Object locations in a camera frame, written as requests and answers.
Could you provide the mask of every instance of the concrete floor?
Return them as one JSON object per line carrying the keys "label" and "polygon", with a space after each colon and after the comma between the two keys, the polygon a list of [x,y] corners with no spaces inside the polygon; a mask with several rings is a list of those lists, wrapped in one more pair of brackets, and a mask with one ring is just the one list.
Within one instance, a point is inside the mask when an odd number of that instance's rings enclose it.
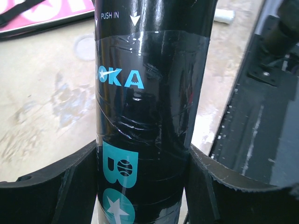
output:
{"label": "concrete floor", "polygon": [[[217,7],[236,10],[236,17],[230,26],[213,27],[192,140],[205,153],[262,1],[219,0]],[[93,21],[87,21],[0,42],[0,181],[13,182],[95,139],[94,52],[86,47],[89,41],[80,41],[93,38],[93,29]],[[183,198],[180,223],[186,212]]]}

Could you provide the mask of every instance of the white arrow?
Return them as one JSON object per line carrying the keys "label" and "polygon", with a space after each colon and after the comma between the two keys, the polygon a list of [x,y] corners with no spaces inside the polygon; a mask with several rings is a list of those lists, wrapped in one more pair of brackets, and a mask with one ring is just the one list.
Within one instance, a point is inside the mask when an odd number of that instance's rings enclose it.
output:
{"label": "white arrow", "polygon": [[135,12],[135,13],[133,14],[133,16],[130,15],[130,17],[131,17],[131,20],[132,20],[134,26],[136,26],[137,22],[138,22],[139,19],[140,19],[140,15],[137,15],[137,12]]}

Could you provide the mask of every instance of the black plastic wrap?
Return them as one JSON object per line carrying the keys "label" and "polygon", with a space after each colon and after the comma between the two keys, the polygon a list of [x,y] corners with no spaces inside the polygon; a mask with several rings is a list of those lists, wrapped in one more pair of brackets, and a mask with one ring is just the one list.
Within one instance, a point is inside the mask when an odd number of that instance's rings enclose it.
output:
{"label": "black plastic wrap", "polygon": [[[204,29],[193,33],[173,24],[174,29],[163,30],[168,20],[150,31],[141,6],[162,7],[163,2],[113,2],[95,2],[100,210],[106,224],[175,224],[210,30],[202,24]],[[213,21],[214,5],[206,7]],[[211,29],[212,22],[206,24]]]}

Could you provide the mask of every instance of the white plastic tube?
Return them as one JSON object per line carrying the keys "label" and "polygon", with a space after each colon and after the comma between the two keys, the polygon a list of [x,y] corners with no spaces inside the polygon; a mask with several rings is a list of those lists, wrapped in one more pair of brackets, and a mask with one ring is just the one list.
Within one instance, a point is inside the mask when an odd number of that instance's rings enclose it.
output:
{"label": "white plastic tube", "polygon": [[235,18],[234,10],[216,9],[214,21],[231,24]]}

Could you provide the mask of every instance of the pink package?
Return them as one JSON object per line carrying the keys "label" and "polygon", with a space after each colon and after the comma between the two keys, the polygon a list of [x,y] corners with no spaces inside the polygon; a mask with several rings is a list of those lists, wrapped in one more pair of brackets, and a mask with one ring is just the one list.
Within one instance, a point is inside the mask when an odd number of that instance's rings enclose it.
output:
{"label": "pink package", "polygon": [[[0,14],[24,0],[0,0]],[[94,11],[91,0],[45,0],[0,28],[0,34]]]}

